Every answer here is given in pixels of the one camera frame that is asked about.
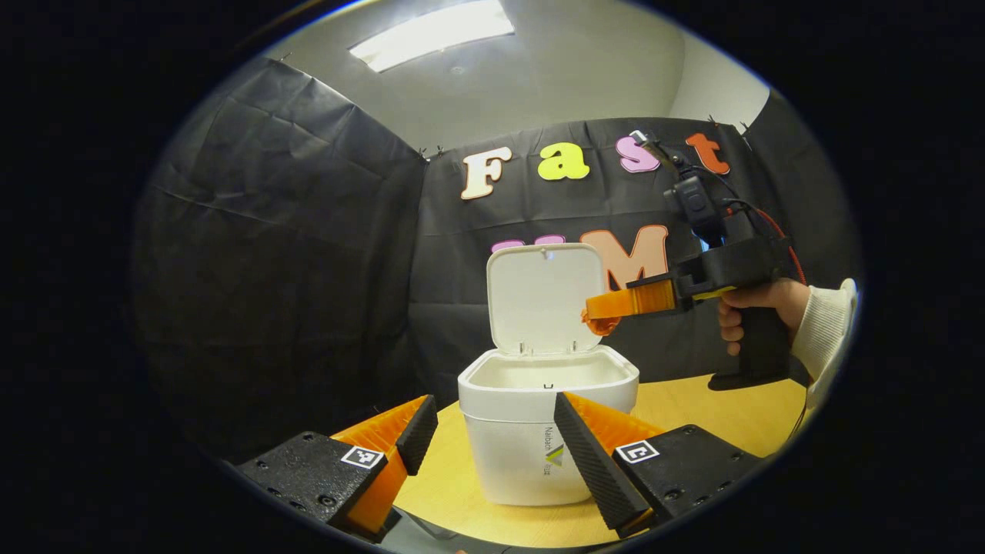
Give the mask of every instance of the black fabric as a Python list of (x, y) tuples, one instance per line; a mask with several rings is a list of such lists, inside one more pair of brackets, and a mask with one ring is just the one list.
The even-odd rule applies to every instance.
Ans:
[[(629, 173), (621, 167), (616, 142), (635, 129), (651, 132), (665, 148), (696, 165), (696, 151), (685, 141), (703, 133), (719, 144), (719, 159), (731, 167), (725, 179), (735, 192), (786, 224), (776, 193), (763, 182), (748, 145), (731, 125), (671, 118), (572, 122), (496, 137), (432, 158), (411, 272), (410, 321), (420, 349), (420, 377), (439, 406), (457, 399), (458, 374), (494, 348), (486, 306), (486, 262), (494, 243), (532, 244), (543, 235), (577, 242), (589, 231), (609, 230), (631, 252), (641, 227), (663, 225), (669, 232), (669, 262), (700, 251), (690, 229), (668, 211), (663, 192), (674, 182), (673, 175), (664, 168)], [(590, 168), (586, 177), (544, 180), (538, 175), (541, 149), (556, 142), (582, 148)], [(503, 163), (492, 194), (463, 201), (462, 159), (503, 146), (510, 148), (512, 158)], [(720, 186), (712, 185), (724, 195)], [(737, 364), (719, 337), (714, 302), (680, 315), (627, 318), (602, 343), (636, 364), (644, 382), (705, 375)]]
[(424, 166), (271, 60), (188, 118), (137, 208), (133, 293), (155, 385), (193, 440), (237, 462), (422, 392), (407, 284)]
[[(807, 124), (775, 91), (743, 135), (756, 152), (764, 182), (775, 190), (808, 283), (837, 289), (851, 277), (864, 288), (855, 215), (823, 148)], [(864, 150), (858, 151), (865, 156)]]

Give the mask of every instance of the wooden table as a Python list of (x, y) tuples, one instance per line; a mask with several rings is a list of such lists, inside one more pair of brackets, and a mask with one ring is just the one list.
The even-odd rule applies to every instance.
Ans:
[[(631, 415), (663, 429), (693, 423), (757, 456), (779, 450), (793, 428), (805, 391), (793, 381), (712, 391), (710, 376), (643, 383)], [(583, 546), (618, 540), (595, 502), (517, 507), (487, 502), (479, 489), (458, 402), (438, 412), (438, 427), (417, 476), (395, 506), (437, 525), (516, 546)], [(449, 459), (457, 463), (447, 464)]]

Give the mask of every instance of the open lid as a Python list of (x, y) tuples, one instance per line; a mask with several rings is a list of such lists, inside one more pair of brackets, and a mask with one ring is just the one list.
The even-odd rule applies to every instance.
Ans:
[(602, 257), (589, 244), (497, 250), (486, 264), (486, 283), (492, 342), (499, 350), (563, 354), (602, 340), (581, 321), (585, 301), (606, 292)]

